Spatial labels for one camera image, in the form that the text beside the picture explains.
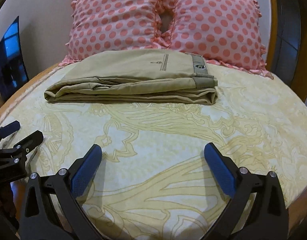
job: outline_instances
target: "pillow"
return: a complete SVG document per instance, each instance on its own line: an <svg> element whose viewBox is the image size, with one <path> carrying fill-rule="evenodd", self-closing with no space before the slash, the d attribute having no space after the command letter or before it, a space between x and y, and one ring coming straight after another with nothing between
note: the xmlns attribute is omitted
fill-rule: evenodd
<svg viewBox="0 0 307 240"><path fill-rule="evenodd" d="M169 49L271 77L261 57L266 50L255 0L162 0L162 6L174 16L169 30L162 34Z"/></svg>
<svg viewBox="0 0 307 240"><path fill-rule="evenodd" d="M61 65L105 50L161 48L158 0L72 0L74 23Z"/></svg>

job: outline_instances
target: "cream patterned bedspread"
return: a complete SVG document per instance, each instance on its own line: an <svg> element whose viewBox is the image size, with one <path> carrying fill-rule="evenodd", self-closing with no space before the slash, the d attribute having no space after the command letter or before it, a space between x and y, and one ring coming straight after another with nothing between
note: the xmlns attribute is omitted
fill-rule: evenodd
<svg viewBox="0 0 307 240"><path fill-rule="evenodd" d="M276 171L287 206L307 187L307 108L277 77L209 65L219 80L213 106L48 104L46 88L73 67L45 80L2 124L21 124L7 146L43 132L29 165L40 176L68 168L94 143L101 146L103 161L79 201L106 236L180 240L206 233L229 200L203 158L208 142L237 166Z"/></svg>

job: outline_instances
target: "window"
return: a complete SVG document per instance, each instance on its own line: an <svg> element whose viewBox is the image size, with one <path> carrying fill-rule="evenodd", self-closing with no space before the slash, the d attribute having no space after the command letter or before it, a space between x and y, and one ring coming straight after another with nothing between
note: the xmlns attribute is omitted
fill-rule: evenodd
<svg viewBox="0 0 307 240"><path fill-rule="evenodd" d="M20 53L18 41L18 22L13 23L4 35L7 58L15 57Z"/></svg>

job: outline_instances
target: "blue gripper pad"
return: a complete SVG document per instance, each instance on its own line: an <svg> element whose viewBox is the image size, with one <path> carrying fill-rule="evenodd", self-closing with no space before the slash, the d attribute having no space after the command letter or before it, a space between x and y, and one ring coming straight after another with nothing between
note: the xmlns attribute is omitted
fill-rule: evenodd
<svg viewBox="0 0 307 240"><path fill-rule="evenodd" d="M222 155L213 143L208 143L204 150L205 159L209 168L214 174L223 193L233 198L236 193L236 181L226 164L222 160Z"/></svg>
<svg viewBox="0 0 307 240"><path fill-rule="evenodd" d="M0 128L0 137L1 139L6 138L12 133L18 131L20 129L20 123L18 121L14 121L4 127Z"/></svg>
<svg viewBox="0 0 307 240"><path fill-rule="evenodd" d="M97 171L102 158L102 151L99 145L94 144L86 153L80 167L71 178L70 191L74 198L81 196L87 188L90 180Z"/></svg>

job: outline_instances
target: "metal button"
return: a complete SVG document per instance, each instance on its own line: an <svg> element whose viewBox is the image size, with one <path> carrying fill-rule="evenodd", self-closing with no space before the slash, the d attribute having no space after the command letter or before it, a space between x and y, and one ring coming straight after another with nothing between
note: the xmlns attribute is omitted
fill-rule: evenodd
<svg viewBox="0 0 307 240"><path fill-rule="evenodd" d="M33 172L31 175L30 175L30 178L31 179L35 179L37 177L37 173Z"/></svg>
<svg viewBox="0 0 307 240"><path fill-rule="evenodd" d="M245 167L239 168L239 171L240 171L241 174L247 174L248 173L248 169L245 168Z"/></svg>
<svg viewBox="0 0 307 240"><path fill-rule="evenodd" d="M205 65L195 65L196 68L199 68L199 69L205 69Z"/></svg>
<svg viewBox="0 0 307 240"><path fill-rule="evenodd" d="M277 174L274 171L270 171L269 175L273 178L275 178L277 176Z"/></svg>
<svg viewBox="0 0 307 240"><path fill-rule="evenodd" d="M65 175L67 173L67 170L66 169L60 169L59 171L58 171L58 174L59 175Z"/></svg>

